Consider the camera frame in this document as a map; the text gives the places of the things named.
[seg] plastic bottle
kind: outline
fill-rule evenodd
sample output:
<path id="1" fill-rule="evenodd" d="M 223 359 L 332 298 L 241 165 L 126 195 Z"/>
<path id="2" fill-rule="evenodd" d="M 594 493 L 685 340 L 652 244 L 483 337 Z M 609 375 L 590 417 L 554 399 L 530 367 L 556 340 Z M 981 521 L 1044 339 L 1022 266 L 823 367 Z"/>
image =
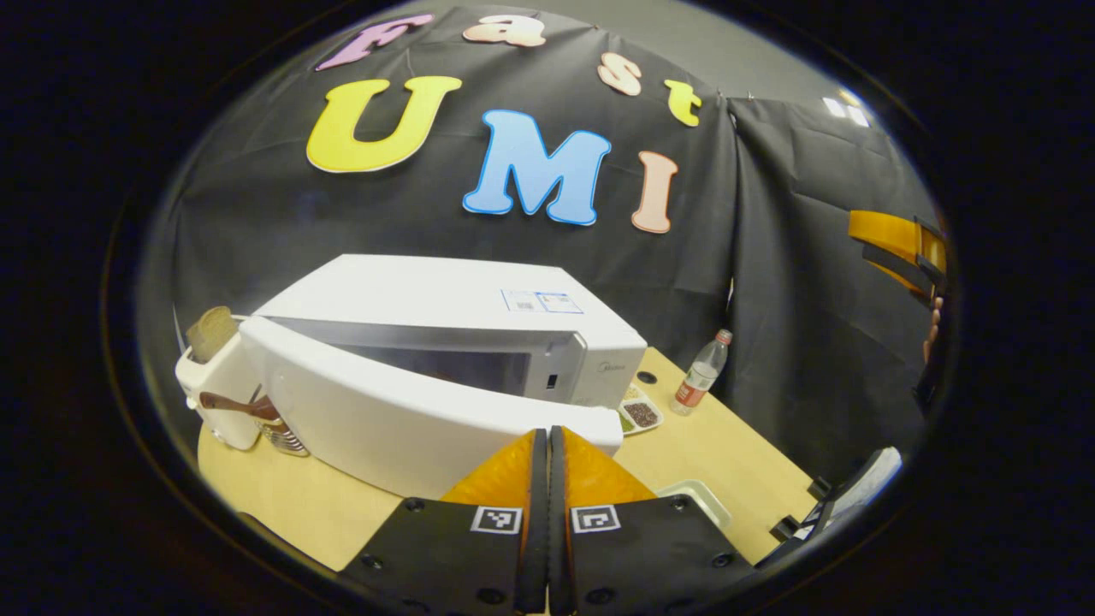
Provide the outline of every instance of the plastic bottle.
<path id="1" fill-rule="evenodd" d="M 692 368 L 684 375 L 684 382 L 677 388 L 677 396 L 669 403 L 669 408 L 680 416 L 692 415 L 703 396 L 718 379 L 718 373 L 726 367 L 727 348 L 734 335 L 729 330 L 718 330 L 715 340 L 700 350 L 692 360 Z"/>

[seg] blue letter m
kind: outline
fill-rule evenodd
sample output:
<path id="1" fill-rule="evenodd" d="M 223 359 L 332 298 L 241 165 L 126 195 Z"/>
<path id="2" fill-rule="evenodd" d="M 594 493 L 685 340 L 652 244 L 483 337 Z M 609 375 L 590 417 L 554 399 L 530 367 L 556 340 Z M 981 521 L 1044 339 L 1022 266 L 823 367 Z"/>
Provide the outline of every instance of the blue letter m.
<path id="1" fill-rule="evenodd" d="M 548 204 L 548 217 L 572 224 L 592 224 L 593 189 L 601 159 L 612 150 L 608 139 L 588 130 L 576 130 L 548 155 L 532 116 L 494 109 L 483 114 L 491 127 L 491 144 L 483 160 L 479 186 L 464 195 L 464 209 L 480 213 L 506 213 L 514 199 L 506 194 L 512 171 L 517 194 L 526 213 L 535 213 L 555 184 L 558 197 Z"/>

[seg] microwave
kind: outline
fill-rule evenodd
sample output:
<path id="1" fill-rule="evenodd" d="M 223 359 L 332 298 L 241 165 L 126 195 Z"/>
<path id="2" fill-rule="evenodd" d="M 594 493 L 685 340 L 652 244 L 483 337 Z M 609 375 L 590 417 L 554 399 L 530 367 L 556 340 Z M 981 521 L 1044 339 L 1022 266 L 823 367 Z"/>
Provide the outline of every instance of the microwave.
<path id="1" fill-rule="evenodd" d="M 440 498 L 538 428 L 614 454 L 615 408 L 646 351 L 562 268 L 492 260 L 344 254 L 238 321 L 208 363 L 187 349 L 175 368 L 214 437 L 247 450 L 266 432 L 404 497 Z M 210 394 L 264 396 L 279 418 Z"/>

